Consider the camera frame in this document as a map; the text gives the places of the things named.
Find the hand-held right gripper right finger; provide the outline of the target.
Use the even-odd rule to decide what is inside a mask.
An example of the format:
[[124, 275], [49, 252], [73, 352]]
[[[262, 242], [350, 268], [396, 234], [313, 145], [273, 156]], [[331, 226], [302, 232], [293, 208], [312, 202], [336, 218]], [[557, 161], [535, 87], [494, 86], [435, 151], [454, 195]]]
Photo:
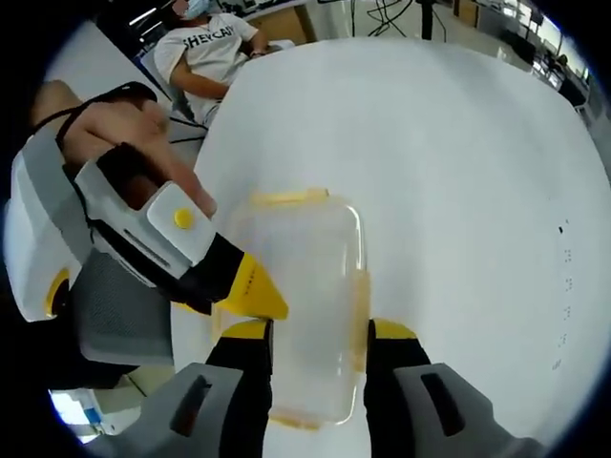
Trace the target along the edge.
[[371, 319], [364, 406], [373, 457], [540, 457], [542, 444], [498, 424], [491, 401], [434, 364], [401, 323]]

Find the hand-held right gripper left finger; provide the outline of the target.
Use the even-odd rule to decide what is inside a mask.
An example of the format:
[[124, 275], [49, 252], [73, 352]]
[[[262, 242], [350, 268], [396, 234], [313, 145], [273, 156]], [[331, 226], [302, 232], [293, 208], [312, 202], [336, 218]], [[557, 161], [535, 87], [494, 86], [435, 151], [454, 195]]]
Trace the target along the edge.
[[234, 324], [207, 360], [178, 372], [148, 398], [137, 457], [261, 457], [272, 402], [271, 320]]

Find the person's left hand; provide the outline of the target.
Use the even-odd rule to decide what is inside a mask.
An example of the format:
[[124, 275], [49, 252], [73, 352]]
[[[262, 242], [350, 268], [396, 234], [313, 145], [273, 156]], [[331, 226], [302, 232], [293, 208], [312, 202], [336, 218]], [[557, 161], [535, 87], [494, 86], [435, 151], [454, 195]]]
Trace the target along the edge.
[[217, 210], [216, 201], [174, 152], [162, 124], [163, 115], [152, 101], [144, 102], [140, 109], [128, 101], [95, 102], [69, 127], [62, 153], [78, 171], [87, 161], [127, 143], [143, 154], [155, 178], [175, 182], [207, 217], [212, 217]]

